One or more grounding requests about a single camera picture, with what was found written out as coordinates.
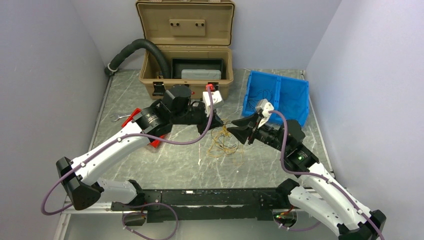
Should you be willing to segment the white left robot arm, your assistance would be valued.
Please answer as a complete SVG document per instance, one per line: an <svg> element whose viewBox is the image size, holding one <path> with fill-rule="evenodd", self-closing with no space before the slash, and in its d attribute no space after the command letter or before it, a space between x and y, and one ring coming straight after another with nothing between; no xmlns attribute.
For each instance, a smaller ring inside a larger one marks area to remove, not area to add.
<svg viewBox="0 0 424 240"><path fill-rule="evenodd" d="M212 84L205 89L200 101L192 101L188 86L174 85L150 106L136 109L118 133L96 148L74 159L58 160L56 168L71 206L80 211L98 201L112 201L125 204L131 210L139 209L144 203L144 194L135 180L113 181L103 179L102 175L139 148L165 143L164 136L174 125L197 127L200 136L186 141L185 145L194 144L208 130L223 126L216 112L224 102L223 97Z"/></svg>

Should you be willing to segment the red bin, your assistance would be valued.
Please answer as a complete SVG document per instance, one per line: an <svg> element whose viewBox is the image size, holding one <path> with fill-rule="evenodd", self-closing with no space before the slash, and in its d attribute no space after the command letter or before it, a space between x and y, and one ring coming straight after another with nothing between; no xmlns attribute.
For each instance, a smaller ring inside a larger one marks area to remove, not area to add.
<svg viewBox="0 0 424 240"><path fill-rule="evenodd" d="M121 125L121 127L122 127L122 128L124 128L124 127L125 127L125 126L129 123L129 122L131 122L131 121L133 120L134 116L135 116L135 115L137 115L137 114L139 114L141 111L142 111L142 109L141 109L141 108L136 108L133 112L131 112L131 113L127 116L126 120L123 122L123 124ZM151 145L153 148L158 148L160 144L161 144L161 141L159 141L159 140L153 140L153 141L150 143L150 145Z"/></svg>

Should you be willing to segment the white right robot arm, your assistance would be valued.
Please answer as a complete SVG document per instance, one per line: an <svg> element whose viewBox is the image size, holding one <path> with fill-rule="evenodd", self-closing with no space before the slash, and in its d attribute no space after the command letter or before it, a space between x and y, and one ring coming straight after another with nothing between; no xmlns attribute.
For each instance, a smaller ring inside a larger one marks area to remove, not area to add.
<svg viewBox="0 0 424 240"><path fill-rule="evenodd" d="M262 124L255 113L233 120L227 130L242 144L255 140L281 153L283 170L296 179L287 179L277 188L276 203L304 210L329 228L340 240L382 240L387 217L355 199L327 171L304 144L305 134L297 120L285 120L279 129Z"/></svg>

